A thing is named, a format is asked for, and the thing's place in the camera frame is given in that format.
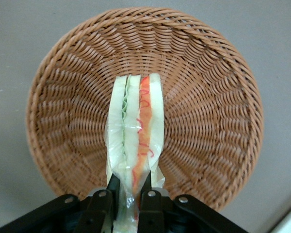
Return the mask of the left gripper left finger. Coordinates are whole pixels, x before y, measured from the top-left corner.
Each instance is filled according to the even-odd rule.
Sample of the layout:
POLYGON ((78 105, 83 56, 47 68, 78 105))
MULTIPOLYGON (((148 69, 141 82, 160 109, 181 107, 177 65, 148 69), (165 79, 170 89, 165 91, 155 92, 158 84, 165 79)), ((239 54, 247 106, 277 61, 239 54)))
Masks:
POLYGON ((80 200, 62 195, 0 227, 0 233, 111 233, 117 216, 120 180, 80 200))

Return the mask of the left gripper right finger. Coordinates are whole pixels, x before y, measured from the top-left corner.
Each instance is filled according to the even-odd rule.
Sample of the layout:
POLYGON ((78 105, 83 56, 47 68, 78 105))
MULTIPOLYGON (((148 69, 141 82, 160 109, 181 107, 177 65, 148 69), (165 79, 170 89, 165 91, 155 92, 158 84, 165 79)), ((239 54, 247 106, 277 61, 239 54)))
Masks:
POLYGON ((139 233, 245 233, 195 197, 183 194, 174 200, 154 190, 151 174, 141 189, 139 233))

